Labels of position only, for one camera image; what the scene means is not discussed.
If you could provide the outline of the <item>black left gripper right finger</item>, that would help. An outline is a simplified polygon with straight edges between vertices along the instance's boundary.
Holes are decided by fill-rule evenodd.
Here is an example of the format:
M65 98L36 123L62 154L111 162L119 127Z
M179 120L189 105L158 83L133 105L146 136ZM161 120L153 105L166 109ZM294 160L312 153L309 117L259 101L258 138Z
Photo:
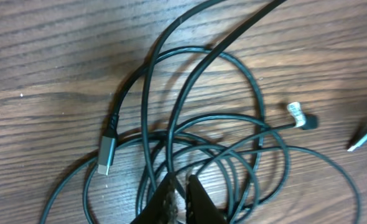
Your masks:
M196 175L188 177L185 202L187 224L227 224Z

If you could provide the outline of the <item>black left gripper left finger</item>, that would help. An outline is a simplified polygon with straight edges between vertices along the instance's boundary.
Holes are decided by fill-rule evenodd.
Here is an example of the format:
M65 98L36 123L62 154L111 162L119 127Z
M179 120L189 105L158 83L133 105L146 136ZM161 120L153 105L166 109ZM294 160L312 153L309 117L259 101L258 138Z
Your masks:
M168 173L145 209L131 224L174 224L177 222L177 198L175 195L176 178Z

